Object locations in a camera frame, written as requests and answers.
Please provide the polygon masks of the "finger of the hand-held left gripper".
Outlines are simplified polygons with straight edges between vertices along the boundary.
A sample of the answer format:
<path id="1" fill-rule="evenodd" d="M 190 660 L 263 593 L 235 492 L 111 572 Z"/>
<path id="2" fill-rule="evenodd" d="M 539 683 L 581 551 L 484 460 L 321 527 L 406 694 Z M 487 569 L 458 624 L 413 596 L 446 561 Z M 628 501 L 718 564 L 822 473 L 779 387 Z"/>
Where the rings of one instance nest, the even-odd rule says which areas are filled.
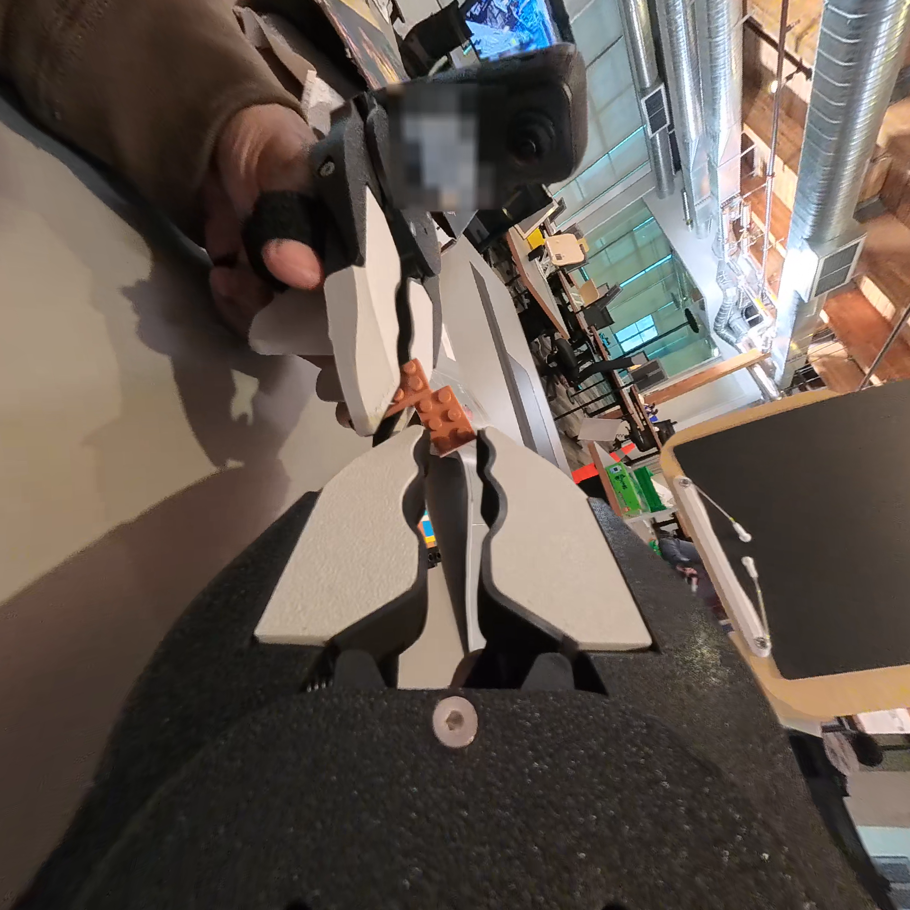
<path id="1" fill-rule="evenodd" d="M 441 344 L 442 306 L 438 276 L 424 281 L 409 278 L 410 359 L 423 370 L 434 370 Z"/>
<path id="2" fill-rule="evenodd" d="M 374 436 L 400 384 L 400 256 L 370 188 L 364 191 L 365 257 L 326 276 L 328 336 L 351 426 Z"/>

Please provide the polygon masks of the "metal vent box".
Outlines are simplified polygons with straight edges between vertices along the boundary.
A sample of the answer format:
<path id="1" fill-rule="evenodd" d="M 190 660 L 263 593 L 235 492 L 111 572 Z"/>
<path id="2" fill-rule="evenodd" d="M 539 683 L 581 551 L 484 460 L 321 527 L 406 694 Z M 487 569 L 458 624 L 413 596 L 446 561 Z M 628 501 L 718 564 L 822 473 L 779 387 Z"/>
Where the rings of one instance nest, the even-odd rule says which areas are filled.
<path id="1" fill-rule="evenodd" d="M 864 244 L 865 234 L 860 234 L 842 246 L 816 253 L 810 300 L 842 288 L 853 278 Z"/>

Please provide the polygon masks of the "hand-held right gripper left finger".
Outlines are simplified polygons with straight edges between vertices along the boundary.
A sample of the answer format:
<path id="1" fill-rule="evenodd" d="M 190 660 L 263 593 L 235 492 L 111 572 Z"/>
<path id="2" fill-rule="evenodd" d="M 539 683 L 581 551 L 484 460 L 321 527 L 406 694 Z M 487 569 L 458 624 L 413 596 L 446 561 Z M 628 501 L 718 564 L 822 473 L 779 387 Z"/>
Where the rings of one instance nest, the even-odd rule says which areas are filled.
<path id="1" fill-rule="evenodd" d="M 400 658 L 428 619 L 428 460 L 428 432 L 411 426 L 325 485 L 268 596 L 257 643 L 330 658 L 362 652 L 387 684 L 400 684 Z"/>

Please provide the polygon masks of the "silver air duct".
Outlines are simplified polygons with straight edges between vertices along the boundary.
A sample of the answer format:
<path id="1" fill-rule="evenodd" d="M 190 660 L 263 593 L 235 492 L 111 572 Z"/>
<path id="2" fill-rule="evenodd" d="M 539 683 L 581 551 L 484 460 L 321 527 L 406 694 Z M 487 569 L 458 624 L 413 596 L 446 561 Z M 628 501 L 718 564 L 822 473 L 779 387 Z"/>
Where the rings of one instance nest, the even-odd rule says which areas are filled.
<path id="1" fill-rule="evenodd" d="M 742 208 L 745 2 L 620 1 L 632 86 L 660 199 L 681 196 L 683 220 L 714 256 L 730 256 Z M 642 98 L 664 84 L 668 130 L 649 137 Z"/>
<path id="2" fill-rule="evenodd" d="M 907 1 L 825 2 L 813 66 L 771 361 L 787 388 L 828 295 L 810 300 L 816 253 L 862 234 L 855 209 L 908 37 Z"/>

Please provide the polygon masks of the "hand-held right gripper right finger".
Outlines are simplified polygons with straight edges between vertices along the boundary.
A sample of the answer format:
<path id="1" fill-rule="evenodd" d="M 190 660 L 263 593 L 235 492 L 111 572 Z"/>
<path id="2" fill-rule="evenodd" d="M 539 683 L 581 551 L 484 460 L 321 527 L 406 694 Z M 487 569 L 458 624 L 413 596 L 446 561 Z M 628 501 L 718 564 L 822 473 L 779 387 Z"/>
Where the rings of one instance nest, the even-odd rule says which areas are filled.
<path id="1" fill-rule="evenodd" d="M 468 689 L 604 689 L 594 657 L 654 639 L 583 492 L 487 426 L 455 455 L 455 605 Z"/>

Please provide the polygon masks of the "black board with wooden edge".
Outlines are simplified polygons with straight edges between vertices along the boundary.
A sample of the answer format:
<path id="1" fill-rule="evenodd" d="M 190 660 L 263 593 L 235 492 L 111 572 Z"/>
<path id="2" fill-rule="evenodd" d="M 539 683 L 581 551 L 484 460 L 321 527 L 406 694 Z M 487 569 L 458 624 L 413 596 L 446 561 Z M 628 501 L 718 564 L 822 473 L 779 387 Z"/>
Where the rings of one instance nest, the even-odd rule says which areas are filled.
<path id="1" fill-rule="evenodd" d="M 776 708 L 909 704 L 909 382 L 802 393 L 678 432 L 661 469 Z"/>

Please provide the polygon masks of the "grey desk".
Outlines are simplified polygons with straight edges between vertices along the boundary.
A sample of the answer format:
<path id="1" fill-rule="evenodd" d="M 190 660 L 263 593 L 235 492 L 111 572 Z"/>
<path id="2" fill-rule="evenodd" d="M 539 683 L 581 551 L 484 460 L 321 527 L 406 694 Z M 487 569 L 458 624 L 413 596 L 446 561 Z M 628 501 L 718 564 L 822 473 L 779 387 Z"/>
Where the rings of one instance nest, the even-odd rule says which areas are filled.
<path id="1" fill-rule="evenodd" d="M 85 797 L 163 636 L 370 449 L 316 368 L 214 315 L 208 268 L 2 94 L 2 908 Z"/>

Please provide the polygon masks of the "large wall monitor screen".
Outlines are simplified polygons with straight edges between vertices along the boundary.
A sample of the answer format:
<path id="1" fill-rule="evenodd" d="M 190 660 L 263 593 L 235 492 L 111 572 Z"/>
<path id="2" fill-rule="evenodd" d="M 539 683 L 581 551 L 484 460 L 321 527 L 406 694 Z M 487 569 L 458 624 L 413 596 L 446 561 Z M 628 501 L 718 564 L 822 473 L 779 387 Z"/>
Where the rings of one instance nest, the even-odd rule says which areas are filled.
<path id="1" fill-rule="evenodd" d="M 563 40 L 548 1 L 465 1 L 459 12 L 481 61 L 536 51 Z"/>

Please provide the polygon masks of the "dark printed toy set box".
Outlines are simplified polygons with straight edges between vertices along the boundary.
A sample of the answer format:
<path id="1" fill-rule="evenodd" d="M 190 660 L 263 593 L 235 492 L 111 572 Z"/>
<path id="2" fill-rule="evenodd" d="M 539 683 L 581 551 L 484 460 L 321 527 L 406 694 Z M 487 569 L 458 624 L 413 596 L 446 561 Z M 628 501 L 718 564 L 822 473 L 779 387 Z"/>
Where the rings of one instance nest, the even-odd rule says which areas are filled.
<path id="1" fill-rule="evenodd" d="M 397 35 L 376 2 L 317 1 L 369 89 L 410 80 Z"/>

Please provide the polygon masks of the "black floor lamp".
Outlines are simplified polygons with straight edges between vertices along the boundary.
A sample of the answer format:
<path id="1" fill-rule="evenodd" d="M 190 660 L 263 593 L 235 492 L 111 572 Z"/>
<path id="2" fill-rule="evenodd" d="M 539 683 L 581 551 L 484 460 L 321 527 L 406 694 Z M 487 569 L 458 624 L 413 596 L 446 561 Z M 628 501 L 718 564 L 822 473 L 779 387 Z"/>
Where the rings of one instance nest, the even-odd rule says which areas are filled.
<path id="1" fill-rule="evenodd" d="M 595 353 L 606 354 L 608 360 L 623 358 L 648 359 L 648 352 L 657 352 L 659 344 L 676 335 L 701 333 L 701 325 L 689 308 L 675 313 L 676 322 L 664 328 L 658 324 L 661 311 L 647 314 L 622 328 L 597 329 L 594 332 Z"/>

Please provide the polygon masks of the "wood-edged office desk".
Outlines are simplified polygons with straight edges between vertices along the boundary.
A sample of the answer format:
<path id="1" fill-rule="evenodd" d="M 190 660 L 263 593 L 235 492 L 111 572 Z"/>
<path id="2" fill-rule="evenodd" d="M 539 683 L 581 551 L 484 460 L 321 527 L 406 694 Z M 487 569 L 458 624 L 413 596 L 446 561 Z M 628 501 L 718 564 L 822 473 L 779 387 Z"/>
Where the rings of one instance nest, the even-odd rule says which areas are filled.
<path id="1" fill-rule="evenodd" d="M 540 266 L 539 260 L 530 257 L 532 250 L 529 247 L 527 239 L 516 227 L 509 229 L 505 236 L 519 279 L 524 284 L 529 294 L 537 301 L 541 311 L 544 313 L 548 320 L 548 329 L 553 330 L 557 337 L 560 337 L 569 343 L 573 331 L 566 323 L 563 318 L 563 313 L 560 310 L 559 304 L 562 298 L 553 294 L 549 279 L 541 270 L 542 267 Z M 620 419 L 628 424 L 631 434 L 630 438 L 633 441 L 643 441 L 646 444 L 650 444 L 657 452 L 660 452 L 662 442 L 660 441 L 657 430 L 654 428 L 654 425 L 647 420 L 646 415 L 644 414 L 643 405 L 635 404 L 632 400 L 631 393 L 634 392 L 634 389 L 625 388 L 621 385 L 617 370 L 607 370 L 606 367 L 603 366 L 603 355 L 606 354 L 607 351 L 605 347 L 603 347 L 599 335 L 584 322 L 581 314 L 576 314 L 571 309 L 569 303 L 566 304 L 566 307 L 567 312 L 571 316 L 577 318 L 578 332 L 583 336 L 583 341 L 588 346 L 593 346 L 592 350 L 595 355 L 595 362 L 601 365 L 601 371 L 598 374 L 593 374 L 591 377 L 598 380 L 604 380 L 609 386 L 608 396 L 613 399 L 613 402 L 611 405 L 608 405 L 607 410 L 609 412 L 620 410 Z"/>

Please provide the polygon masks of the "person's left hand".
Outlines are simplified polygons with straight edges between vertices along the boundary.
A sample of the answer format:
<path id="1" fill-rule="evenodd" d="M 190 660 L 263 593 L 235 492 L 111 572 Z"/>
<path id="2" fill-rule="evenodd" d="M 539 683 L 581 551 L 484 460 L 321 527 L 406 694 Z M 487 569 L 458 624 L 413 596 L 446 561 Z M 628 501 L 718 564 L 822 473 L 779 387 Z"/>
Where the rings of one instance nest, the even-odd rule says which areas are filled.
<path id="1" fill-rule="evenodd" d="M 253 318 L 274 297 L 274 290 L 249 267 L 242 226 L 264 193 L 309 194 L 309 152 L 316 136 L 290 108 L 262 105 L 233 115 L 223 128 L 201 191 L 202 248 L 211 262 L 209 286 L 222 322 L 246 340 Z M 322 289 L 323 241 L 313 249 L 289 238 L 263 247 L 262 261 L 274 279 L 303 291 Z M 317 395 L 335 402 L 337 422 L 350 428 L 340 398 L 332 357 L 308 357 L 320 368 Z"/>

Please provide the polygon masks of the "black office chair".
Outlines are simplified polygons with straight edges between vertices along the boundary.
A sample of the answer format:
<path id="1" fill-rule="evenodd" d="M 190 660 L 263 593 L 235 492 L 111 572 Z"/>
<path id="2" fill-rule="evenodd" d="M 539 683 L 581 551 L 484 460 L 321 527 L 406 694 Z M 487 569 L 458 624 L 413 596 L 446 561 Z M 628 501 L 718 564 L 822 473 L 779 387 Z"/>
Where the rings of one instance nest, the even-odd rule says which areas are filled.
<path id="1" fill-rule="evenodd" d="M 543 355 L 538 372 L 544 394 L 550 398 L 558 385 L 577 389 L 588 381 L 603 381 L 610 373 L 638 367 L 642 362 L 638 356 L 627 356 L 594 360 L 582 366 L 571 343 L 565 338 L 556 337 L 552 349 Z"/>

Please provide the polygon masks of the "person's left forearm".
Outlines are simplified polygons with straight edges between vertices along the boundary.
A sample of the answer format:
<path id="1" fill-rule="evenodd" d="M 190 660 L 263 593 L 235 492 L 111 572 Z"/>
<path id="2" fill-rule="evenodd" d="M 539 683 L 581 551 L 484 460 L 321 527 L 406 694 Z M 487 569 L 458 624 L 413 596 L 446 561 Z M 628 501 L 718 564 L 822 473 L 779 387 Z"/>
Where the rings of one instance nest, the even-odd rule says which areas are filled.
<path id="1" fill-rule="evenodd" d="M 300 114 L 221 1 L 2 2 L 2 79 L 49 131 L 111 168 L 186 233 L 228 122 Z"/>

